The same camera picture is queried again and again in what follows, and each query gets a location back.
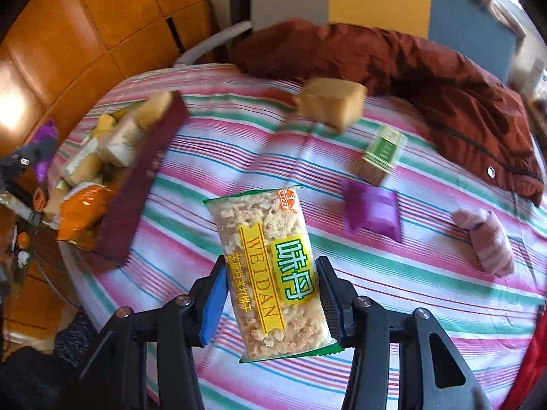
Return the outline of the yellow sponge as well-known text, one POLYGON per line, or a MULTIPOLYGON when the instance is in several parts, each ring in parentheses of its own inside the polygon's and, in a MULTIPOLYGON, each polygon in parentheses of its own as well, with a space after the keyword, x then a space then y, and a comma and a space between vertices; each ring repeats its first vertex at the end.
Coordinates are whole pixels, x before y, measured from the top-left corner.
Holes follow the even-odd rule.
POLYGON ((294 96, 298 113, 346 132, 361 117, 368 90, 358 82, 331 78, 311 78, 294 96))
POLYGON ((143 132, 149 132, 163 118, 172 104, 171 92, 158 92, 152 94, 134 112, 134 121, 143 132))

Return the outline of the striped pink green tablecloth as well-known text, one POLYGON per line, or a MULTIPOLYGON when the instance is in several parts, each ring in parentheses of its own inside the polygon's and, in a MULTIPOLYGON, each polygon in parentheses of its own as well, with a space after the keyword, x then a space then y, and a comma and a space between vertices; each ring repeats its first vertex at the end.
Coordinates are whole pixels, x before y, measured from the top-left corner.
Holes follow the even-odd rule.
POLYGON ((97 328, 123 305, 156 308, 207 275, 222 247, 208 198, 298 185, 310 242, 336 274, 383 307, 426 307, 452 338, 494 407, 517 376, 546 296, 546 209, 497 189, 438 154, 420 114, 393 97, 371 97, 343 134, 299 118, 291 82, 250 78, 229 65, 177 67, 130 78, 88 107, 60 145, 76 154, 103 114, 178 91, 189 120, 176 133, 120 267, 65 251, 69 274, 97 328), (340 183, 355 180, 366 146, 390 125, 407 144, 388 189, 399 196, 402 241, 346 232, 340 183), (493 211, 515 256, 513 273, 487 274, 458 209, 493 211))

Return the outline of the small green white box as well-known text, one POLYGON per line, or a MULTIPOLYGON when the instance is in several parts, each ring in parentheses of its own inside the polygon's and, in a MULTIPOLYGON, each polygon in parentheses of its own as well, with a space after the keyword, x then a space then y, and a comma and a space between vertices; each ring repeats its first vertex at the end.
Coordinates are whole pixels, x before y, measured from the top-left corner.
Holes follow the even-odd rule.
POLYGON ((376 187, 381 186, 399 164, 407 136, 391 126, 382 126, 364 150, 357 167, 357 177, 376 187))

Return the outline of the red fleece garment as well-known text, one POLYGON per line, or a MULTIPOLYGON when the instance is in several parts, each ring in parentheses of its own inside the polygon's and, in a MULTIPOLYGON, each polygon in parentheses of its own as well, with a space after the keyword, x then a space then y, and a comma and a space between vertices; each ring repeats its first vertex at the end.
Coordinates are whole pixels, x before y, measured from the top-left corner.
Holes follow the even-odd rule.
POLYGON ((536 329, 526 349, 515 382, 501 409, 520 409, 526 397, 546 374, 546 304, 539 307, 536 329))

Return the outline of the maroon jacket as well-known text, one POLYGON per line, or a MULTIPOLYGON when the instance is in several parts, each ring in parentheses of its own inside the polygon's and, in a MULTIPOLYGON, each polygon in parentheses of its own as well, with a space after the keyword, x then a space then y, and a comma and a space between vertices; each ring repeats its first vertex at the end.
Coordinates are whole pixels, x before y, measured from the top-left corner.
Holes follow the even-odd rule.
POLYGON ((466 56, 398 31, 292 18, 254 31, 233 62, 255 77, 359 82, 372 96, 410 103, 439 154, 505 191, 540 205, 544 176, 518 93, 466 56))

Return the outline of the orange snack bag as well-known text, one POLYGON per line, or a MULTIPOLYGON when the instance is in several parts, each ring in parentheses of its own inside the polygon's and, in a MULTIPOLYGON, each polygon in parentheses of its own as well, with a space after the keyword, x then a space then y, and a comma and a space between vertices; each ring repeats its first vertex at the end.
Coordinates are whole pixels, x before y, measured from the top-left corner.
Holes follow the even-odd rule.
POLYGON ((61 201, 56 240, 76 241, 89 233, 106 215, 114 192, 107 186, 85 181, 61 201))

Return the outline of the pink rolled sock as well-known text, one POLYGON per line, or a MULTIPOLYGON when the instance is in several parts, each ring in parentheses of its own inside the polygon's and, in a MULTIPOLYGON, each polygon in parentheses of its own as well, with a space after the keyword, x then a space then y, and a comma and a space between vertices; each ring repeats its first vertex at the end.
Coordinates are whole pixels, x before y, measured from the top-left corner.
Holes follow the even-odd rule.
POLYGON ((504 225, 493 211, 458 209, 452 212, 457 227, 468 233, 482 269, 503 278, 513 273, 515 256, 504 225))

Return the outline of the maroon gold storage box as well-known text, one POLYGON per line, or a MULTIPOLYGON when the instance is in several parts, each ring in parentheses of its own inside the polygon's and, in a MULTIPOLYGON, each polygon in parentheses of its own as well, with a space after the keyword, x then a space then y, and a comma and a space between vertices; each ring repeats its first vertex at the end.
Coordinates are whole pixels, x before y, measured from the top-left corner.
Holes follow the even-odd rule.
MULTIPOLYGON (((139 226, 140 217, 144 211, 146 198, 159 172, 161 163, 176 132, 189 119, 189 111, 181 95, 177 92, 171 93, 173 95, 171 106, 151 131, 144 132, 145 138, 140 143, 132 164, 129 167, 121 168, 103 162, 102 170, 92 180, 89 180, 103 184, 114 192, 104 218, 82 239, 59 242, 69 243, 81 250, 95 253, 117 265, 126 263, 134 235, 139 226)), ((134 118, 134 112, 141 104, 143 102, 137 102, 111 115, 101 116, 95 129, 90 133, 80 150, 91 138, 97 138, 99 141, 102 136, 112 132, 123 118, 134 118)), ((64 165, 60 169, 60 176, 56 181, 56 185, 52 186, 49 191, 52 198, 47 202, 44 209, 45 213, 56 221, 57 231, 61 201, 77 186, 70 185, 62 178, 61 170, 64 165)))

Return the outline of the grey yellow blue chair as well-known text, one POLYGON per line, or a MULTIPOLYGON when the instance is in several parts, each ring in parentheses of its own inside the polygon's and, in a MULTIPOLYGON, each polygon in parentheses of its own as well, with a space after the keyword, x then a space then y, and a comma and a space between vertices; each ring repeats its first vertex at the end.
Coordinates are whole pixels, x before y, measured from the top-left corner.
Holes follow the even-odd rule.
POLYGON ((522 25, 496 0, 224 0, 230 18, 203 45, 210 51, 237 34, 289 18, 319 25, 346 23, 394 30, 441 43, 501 81, 526 37, 522 25))

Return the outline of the white medicine box printed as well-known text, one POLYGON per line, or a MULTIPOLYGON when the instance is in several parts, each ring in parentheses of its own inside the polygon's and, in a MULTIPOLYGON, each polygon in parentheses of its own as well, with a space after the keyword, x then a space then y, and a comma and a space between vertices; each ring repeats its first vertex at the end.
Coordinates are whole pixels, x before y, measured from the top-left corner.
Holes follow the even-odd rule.
POLYGON ((136 158, 144 132, 137 126, 133 117, 125 117, 112 131, 98 141, 96 153, 106 164, 114 167, 129 167, 136 158))

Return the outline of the purple snack pouch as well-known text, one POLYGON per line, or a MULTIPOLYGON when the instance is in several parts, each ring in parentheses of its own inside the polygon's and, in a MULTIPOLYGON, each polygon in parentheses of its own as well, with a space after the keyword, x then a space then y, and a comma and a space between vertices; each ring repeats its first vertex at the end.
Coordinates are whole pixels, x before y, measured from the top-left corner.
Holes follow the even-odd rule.
POLYGON ((32 136, 30 143, 35 145, 35 177, 38 183, 46 182, 47 173, 56 154, 58 131, 53 120, 43 123, 32 136))
POLYGON ((343 180, 340 184, 345 201, 343 219, 350 233, 371 231, 401 243, 396 192, 353 180, 343 180))

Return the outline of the white foam block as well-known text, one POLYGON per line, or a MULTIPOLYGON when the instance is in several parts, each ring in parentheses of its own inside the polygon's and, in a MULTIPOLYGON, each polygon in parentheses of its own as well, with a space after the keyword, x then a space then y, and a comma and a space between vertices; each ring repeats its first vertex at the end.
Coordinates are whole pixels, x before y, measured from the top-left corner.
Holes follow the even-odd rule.
POLYGON ((97 155, 98 139, 91 138, 85 146, 61 170, 61 176, 70 185, 92 180, 104 165, 97 155))

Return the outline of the cracker packet green yellow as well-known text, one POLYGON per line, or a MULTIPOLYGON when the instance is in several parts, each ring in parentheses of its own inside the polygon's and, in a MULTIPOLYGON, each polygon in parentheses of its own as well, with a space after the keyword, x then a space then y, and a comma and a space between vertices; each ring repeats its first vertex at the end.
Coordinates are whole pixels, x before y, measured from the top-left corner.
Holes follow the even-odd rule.
POLYGON ((335 354, 297 185, 207 199, 244 363, 335 354))

